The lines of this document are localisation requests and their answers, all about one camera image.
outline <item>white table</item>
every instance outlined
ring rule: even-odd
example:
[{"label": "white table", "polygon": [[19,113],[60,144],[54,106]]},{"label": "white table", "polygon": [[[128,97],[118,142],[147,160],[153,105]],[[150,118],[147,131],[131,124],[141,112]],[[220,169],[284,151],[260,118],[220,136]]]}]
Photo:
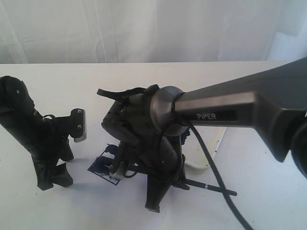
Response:
[{"label": "white table", "polygon": [[[68,170],[74,185],[55,185],[44,192],[36,187],[30,154],[0,127],[0,229],[241,229],[219,193],[172,187],[161,202],[161,213],[156,214],[144,208],[146,176],[137,175],[113,186],[88,172],[106,143],[114,142],[100,126],[113,102],[96,91],[122,91],[154,83],[191,91],[284,63],[0,65],[0,76],[25,81],[41,114],[64,116],[73,108],[84,108],[88,127],[86,141],[71,142],[75,159],[68,163]],[[229,128],[215,162],[226,186],[238,192],[234,203],[255,229],[307,228],[307,181],[290,154],[281,164],[253,129]],[[187,168],[187,176],[217,184],[210,168]]]}]

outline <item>white backdrop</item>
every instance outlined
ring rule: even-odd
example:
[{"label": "white backdrop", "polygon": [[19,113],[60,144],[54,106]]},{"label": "white backdrop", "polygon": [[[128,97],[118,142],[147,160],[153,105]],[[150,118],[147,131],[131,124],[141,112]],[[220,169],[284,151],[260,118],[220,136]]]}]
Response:
[{"label": "white backdrop", "polygon": [[307,55],[306,0],[0,0],[0,63]]}]

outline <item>white curtain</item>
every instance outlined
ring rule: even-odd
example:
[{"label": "white curtain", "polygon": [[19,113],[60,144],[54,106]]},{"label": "white curtain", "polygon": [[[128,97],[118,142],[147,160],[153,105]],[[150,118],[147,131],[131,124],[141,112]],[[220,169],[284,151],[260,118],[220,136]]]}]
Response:
[{"label": "white curtain", "polygon": [[307,55],[306,0],[0,0],[0,63]]}]

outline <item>white table surface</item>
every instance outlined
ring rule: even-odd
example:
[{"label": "white table surface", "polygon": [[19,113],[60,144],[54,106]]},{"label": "white table surface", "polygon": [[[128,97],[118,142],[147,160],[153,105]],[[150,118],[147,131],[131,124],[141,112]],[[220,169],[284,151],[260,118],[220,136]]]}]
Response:
[{"label": "white table surface", "polygon": [[[0,76],[24,80],[37,110],[55,116],[80,107],[87,112],[87,140],[73,143],[68,163],[74,185],[40,191],[30,154],[0,127],[1,230],[155,230],[242,229],[219,193],[199,188],[170,188],[161,213],[144,208],[146,176],[113,186],[87,171],[106,143],[114,142],[100,126],[112,100],[98,88],[174,85],[191,91],[285,62],[208,62],[153,64],[0,65]],[[226,130],[215,162],[226,186],[238,192],[234,203],[257,230],[307,229],[307,181],[291,155],[277,162],[253,129]],[[187,177],[217,184],[210,168],[187,168]]]}]

